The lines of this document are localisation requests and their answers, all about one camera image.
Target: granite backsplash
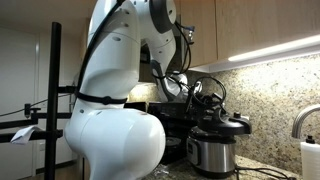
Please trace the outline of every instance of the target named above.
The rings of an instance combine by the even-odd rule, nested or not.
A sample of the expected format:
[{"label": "granite backsplash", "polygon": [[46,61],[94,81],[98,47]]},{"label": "granite backsplash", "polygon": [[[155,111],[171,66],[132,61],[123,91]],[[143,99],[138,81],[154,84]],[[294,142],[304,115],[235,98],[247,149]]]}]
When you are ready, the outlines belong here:
[{"label": "granite backsplash", "polygon": [[[208,75],[189,71],[189,84]],[[307,134],[320,143],[320,113],[306,118],[301,140],[291,138],[295,117],[304,108],[320,102],[320,55],[260,64],[210,74],[227,89],[226,109],[250,117],[252,134],[237,137],[237,154],[301,174],[300,141]],[[204,81],[203,93],[220,93]],[[159,101],[155,85],[139,86],[130,101]]]}]

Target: kitchen appliance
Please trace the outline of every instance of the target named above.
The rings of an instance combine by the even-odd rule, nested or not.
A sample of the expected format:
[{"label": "kitchen appliance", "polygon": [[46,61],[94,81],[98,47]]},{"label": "kitchen appliance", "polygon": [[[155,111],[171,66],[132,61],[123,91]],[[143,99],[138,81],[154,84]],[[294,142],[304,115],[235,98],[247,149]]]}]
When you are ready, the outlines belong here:
[{"label": "kitchen appliance", "polygon": [[187,156],[186,140],[190,129],[197,125],[198,113],[185,113],[185,106],[185,103],[149,103],[147,112],[161,121],[166,133],[161,164],[169,164]]},{"label": "kitchen appliance", "polygon": [[187,139],[187,159],[205,177],[223,179],[235,172],[235,135],[251,134],[248,118],[229,117],[221,108],[207,110]]}]

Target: metal pole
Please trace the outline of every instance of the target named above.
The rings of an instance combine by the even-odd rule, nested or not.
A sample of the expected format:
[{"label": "metal pole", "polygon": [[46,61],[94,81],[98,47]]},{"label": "metal pole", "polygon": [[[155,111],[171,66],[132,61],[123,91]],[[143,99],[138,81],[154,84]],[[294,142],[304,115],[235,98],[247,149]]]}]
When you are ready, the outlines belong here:
[{"label": "metal pole", "polygon": [[46,139],[45,152],[45,180],[55,179],[60,48],[61,24],[53,22],[51,29],[50,70],[48,85],[48,118],[46,126],[48,137]]}]

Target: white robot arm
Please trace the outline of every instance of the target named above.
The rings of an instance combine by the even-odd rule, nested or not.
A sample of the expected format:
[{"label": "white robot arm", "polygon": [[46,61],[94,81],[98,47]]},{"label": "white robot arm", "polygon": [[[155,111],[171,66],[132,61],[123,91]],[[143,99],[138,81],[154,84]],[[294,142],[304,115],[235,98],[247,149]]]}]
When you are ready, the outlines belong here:
[{"label": "white robot arm", "polygon": [[[123,104],[138,83],[141,40],[151,51],[154,75],[164,75],[175,52],[175,17],[173,0],[98,0],[88,37],[95,43],[88,45],[89,61],[65,127],[69,146],[89,161],[90,180],[140,179],[159,163],[165,148],[160,121]],[[157,83],[166,100],[179,93],[166,79]]]}]

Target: kitchen counter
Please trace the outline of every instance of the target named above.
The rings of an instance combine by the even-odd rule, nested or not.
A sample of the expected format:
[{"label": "kitchen counter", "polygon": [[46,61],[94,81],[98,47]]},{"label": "kitchen counter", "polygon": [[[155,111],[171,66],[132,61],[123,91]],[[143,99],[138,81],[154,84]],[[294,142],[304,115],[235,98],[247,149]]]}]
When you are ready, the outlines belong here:
[{"label": "kitchen counter", "polygon": [[[238,166],[241,167],[249,167],[249,168],[270,168],[273,170],[280,171],[287,175],[288,177],[295,177],[297,180],[300,180],[302,177],[294,174],[292,172],[288,172],[279,168],[275,168],[273,166],[269,166],[266,164],[262,164],[260,162],[244,158],[241,156],[236,156],[236,162]],[[255,171],[240,171],[240,180],[275,180],[271,176],[264,175],[259,172]],[[186,159],[179,160],[167,166],[159,165],[151,174],[147,177],[143,178],[143,180],[209,180],[208,178],[202,177],[201,175],[197,174],[192,166]],[[236,180],[236,175],[231,176],[227,180]]]}]

